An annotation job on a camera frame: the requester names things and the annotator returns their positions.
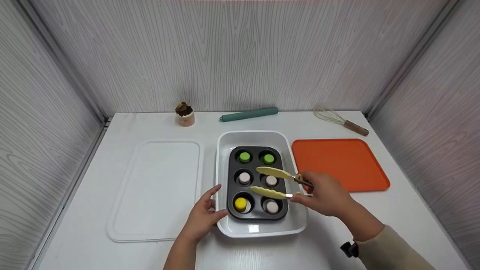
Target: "teal rolling pin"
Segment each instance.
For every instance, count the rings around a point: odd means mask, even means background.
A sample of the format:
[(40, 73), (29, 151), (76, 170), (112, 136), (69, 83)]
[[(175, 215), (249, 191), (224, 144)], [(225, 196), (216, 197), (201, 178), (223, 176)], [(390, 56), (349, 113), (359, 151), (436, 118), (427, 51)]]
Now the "teal rolling pin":
[(235, 120), (242, 120), (242, 119), (272, 115), (272, 114), (277, 114), (277, 113), (278, 113), (278, 108), (277, 107), (271, 107), (271, 108), (265, 108), (265, 109), (259, 109), (259, 110), (248, 110), (248, 111), (244, 111), (244, 112), (222, 115), (220, 117), (220, 121), (221, 122), (230, 122), (230, 121), (235, 121)]

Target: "wood grain wall panel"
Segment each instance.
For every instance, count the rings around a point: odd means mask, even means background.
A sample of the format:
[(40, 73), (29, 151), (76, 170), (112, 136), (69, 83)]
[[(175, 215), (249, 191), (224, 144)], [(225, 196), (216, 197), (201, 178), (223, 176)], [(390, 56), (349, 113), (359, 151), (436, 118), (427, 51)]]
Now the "wood grain wall panel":
[(0, 1), (0, 269), (24, 269), (100, 126)]
[(364, 110), (445, 0), (33, 0), (109, 115)]
[(372, 122), (474, 269), (480, 269), (479, 104), (480, 1), (467, 0)]

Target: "white tray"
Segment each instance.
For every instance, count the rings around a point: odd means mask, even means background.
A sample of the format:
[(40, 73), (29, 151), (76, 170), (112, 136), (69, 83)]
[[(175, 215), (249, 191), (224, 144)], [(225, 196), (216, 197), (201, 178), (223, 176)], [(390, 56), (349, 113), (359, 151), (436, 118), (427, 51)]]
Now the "white tray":
[(115, 242), (173, 240), (200, 197), (203, 148), (194, 141), (136, 147), (107, 222)]
[[(268, 146), (275, 148), (282, 157), (283, 169), (296, 173), (293, 155), (287, 138), (276, 131), (232, 131), (224, 133), (217, 142), (216, 184), (222, 188), (215, 195), (216, 209), (227, 208), (228, 158), (237, 146)], [(287, 193), (300, 191), (300, 185), (286, 180)], [(221, 219), (217, 225), (226, 236), (233, 238), (265, 237), (300, 233), (307, 226), (308, 211), (303, 205), (288, 201), (286, 216), (278, 221), (240, 221), (231, 215)]]

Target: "orange tray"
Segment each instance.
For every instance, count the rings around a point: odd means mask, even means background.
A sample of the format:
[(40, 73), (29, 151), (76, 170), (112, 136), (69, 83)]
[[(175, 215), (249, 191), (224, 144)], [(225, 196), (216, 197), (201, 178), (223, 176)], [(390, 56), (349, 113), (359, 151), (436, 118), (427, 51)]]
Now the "orange tray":
[(360, 139), (296, 140), (292, 151), (299, 172), (328, 173), (350, 192), (381, 191), (390, 187), (382, 167)]

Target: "muffin tin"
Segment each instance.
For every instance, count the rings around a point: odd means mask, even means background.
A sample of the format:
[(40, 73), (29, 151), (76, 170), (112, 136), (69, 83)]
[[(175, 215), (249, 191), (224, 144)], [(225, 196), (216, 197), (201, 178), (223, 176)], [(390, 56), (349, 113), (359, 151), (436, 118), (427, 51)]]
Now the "muffin tin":
[[(240, 160), (240, 155), (244, 152), (250, 155), (248, 162)], [(272, 155), (274, 157), (273, 163), (264, 162), (265, 155)], [(228, 159), (227, 209), (237, 219), (278, 220), (288, 212), (288, 203), (285, 200), (267, 198), (250, 190), (251, 186), (256, 185), (286, 193), (284, 179), (278, 178), (275, 186), (268, 186), (266, 183), (267, 175), (260, 174), (256, 170), (260, 166), (283, 169), (282, 158), (279, 152), (271, 147), (239, 146), (230, 153)], [(250, 181), (245, 184), (239, 179), (244, 172), (250, 175)], [(235, 200), (239, 197), (243, 197), (248, 201), (247, 208), (243, 212), (237, 211), (234, 206)], [(266, 211), (266, 205), (270, 201), (275, 201), (278, 204), (278, 212), (276, 214), (270, 214)]]

